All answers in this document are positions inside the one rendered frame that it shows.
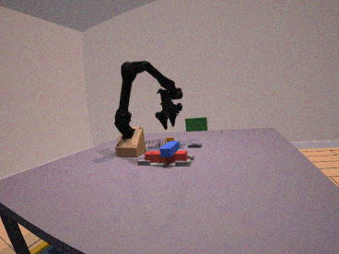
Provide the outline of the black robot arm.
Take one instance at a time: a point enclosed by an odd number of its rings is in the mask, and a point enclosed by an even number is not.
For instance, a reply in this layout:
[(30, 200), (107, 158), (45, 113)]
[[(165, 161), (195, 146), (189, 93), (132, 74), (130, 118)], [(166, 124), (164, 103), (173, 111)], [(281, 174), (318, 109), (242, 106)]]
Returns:
[[(128, 110), (131, 86), (138, 74), (144, 71), (149, 72), (157, 79), (158, 83), (167, 90), (159, 89), (157, 94), (160, 94), (162, 100), (182, 98), (183, 94), (181, 88), (175, 87), (175, 82), (162, 75), (151, 63), (147, 61), (125, 62), (122, 65), (121, 74), (123, 78), (120, 106), (115, 114), (114, 125), (121, 132), (123, 139), (132, 139), (135, 129), (129, 123), (131, 121), (132, 113)], [(171, 104), (169, 102), (169, 110), (181, 111), (183, 108), (181, 103)]]

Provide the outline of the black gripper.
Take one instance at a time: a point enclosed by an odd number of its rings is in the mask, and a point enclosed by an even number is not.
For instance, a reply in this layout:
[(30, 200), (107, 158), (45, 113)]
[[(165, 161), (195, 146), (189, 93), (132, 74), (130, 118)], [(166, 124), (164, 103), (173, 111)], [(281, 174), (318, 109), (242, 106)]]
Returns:
[[(180, 113), (177, 110), (169, 110), (169, 103), (173, 103), (171, 100), (163, 100), (160, 105), (162, 105), (162, 111), (156, 113), (156, 118), (161, 122), (165, 130), (168, 130), (168, 122), (167, 119), (170, 120), (172, 127), (175, 125), (175, 119), (177, 117), (176, 113)], [(169, 116), (169, 117), (168, 117)]]

